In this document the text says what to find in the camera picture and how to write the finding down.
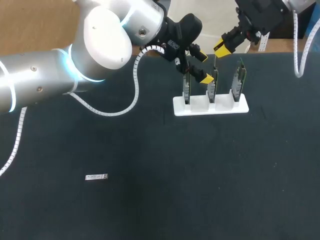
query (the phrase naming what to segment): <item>white wall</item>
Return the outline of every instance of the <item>white wall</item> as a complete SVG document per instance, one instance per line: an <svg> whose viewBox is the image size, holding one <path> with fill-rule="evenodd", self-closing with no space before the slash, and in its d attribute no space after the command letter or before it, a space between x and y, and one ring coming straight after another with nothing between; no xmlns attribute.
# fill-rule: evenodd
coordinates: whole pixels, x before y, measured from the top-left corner
<svg viewBox="0 0 320 240"><path fill-rule="evenodd" d="M168 16L179 22L186 14L196 15L202 21L203 29L195 42L206 54L213 54L221 35L239 23L236 7L235 0L171 0ZM236 52L246 52L249 45L249 41L246 41Z"/></svg>

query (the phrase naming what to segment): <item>black mat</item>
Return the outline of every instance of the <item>black mat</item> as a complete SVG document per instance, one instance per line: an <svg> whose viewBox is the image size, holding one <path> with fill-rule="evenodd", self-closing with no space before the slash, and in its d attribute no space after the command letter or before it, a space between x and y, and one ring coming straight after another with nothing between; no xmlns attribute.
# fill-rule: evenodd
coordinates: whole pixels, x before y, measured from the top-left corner
<svg viewBox="0 0 320 240"><path fill-rule="evenodd" d="M67 95L29 107L0 178L0 239L318 240L320 56L302 79L292 54L226 57L219 93L240 57L248 114L175 117L181 76L159 57L141 60L140 98L124 116L95 115ZM134 94L132 64L81 96L122 110ZM1 166L18 117L0 116ZM103 173L109 180L85 182Z"/></svg>

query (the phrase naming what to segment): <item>white holder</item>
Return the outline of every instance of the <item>white holder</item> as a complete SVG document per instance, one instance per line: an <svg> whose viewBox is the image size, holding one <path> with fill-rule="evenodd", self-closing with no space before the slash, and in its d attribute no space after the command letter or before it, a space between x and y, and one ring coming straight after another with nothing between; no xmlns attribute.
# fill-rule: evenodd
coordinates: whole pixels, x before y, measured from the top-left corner
<svg viewBox="0 0 320 240"><path fill-rule="evenodd" d="M185 104L184 96L173 98L174 115L218 115L218 114L243 114L249 112L248 103L244 94L240 101L235 102L232 92L229 94L217 94L215 103L210 103L208 91L205 95L190 96L190 104Z"/></svg>

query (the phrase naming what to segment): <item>white cable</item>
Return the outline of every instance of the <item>white cable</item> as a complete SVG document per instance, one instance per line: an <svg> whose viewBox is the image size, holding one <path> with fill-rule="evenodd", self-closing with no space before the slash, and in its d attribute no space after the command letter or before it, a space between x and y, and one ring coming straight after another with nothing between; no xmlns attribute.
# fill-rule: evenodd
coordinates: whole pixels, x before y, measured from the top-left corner
<svg viewBox="0 0 320 240"><path fill-rule="evenodd" d="M300 70L298 68L299 60L298 60L298 14L296 12L293 12L293 24L294 24L294 40L293 40L293 52L294 52L294 73L298 78L301 78L304 75L305 72L305 66L307 61L307 56L309 53L309 49L311 47L312 41L315 38L315 35L320 28L320 19L317 21L317 23L314 25L312 31L310 32L310 35L306 41L301 63L300 63Z"/></svg>
<svg viewBox="0 0 320 240"><path fill-rule="evenodd" d="M12 150L11 156L9 157L8 161L3 166L3 168L1 168L1 170L0 170L0 177L10 167L11 163L14 161L14 159L16 157L16 154L18 152L20 139L21 139L21 134L22 134L22 128L24 126L24 120L25 120L26 111L27 111L27 107L24 107L21 110L20 119L19 119L19 125L18 125L18 130L17 130L17 133L16 133L16 137L15 137L15 143L14 143L14 146L13 146L13 150Z"/></svg>
<svg viewBox="0 0 320 240"><path fill-rule="evenodd" d="M135 62L134 62L134 66L133 66L133 81L134 81L134 88L135 88L134 99L133 99L131 105L129 107L127 107L125 110L122 110L122 111L119 111L119 112L115 112L115 113L102 112L102 111L99 111L99 110L93 108L92 106L90 106L88 103L86 103L82 98L80 98L75 93L70 93L70 95L72 97L74 97L77 101L79 101L87 109L89 109L91 112L93 112L95 114L98 114L98 115L101 115L101 116L104 116L104 117L116 117L116 116L120 116L120 115L128 113L131 109L134 108L134 106L136 105L136 103L138 101L138 98L139 98L139 82L138 82L138 65L139 65L139 62L140 62L142 56L145 55L147 52L149 52L151 50L158 51L161 54L165 53L165 50L162 47L156 46L156 45L152 45L152 46L147 46L146 48L144 48L139 53L139 55L136 57Z"/></svg>

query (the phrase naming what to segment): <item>screw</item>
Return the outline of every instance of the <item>screw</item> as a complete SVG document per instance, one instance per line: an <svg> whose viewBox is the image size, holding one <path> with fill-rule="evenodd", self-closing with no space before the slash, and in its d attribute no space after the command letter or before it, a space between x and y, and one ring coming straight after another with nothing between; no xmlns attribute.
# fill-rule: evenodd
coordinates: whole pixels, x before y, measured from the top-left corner
<svg viewBox="0 0 320 240"><path fill-rule="evenodd" d="M144 30L143 28L139 30L139 35L140 35L141 37L144 37L146 34L147 34L147 31Z"/></svg>

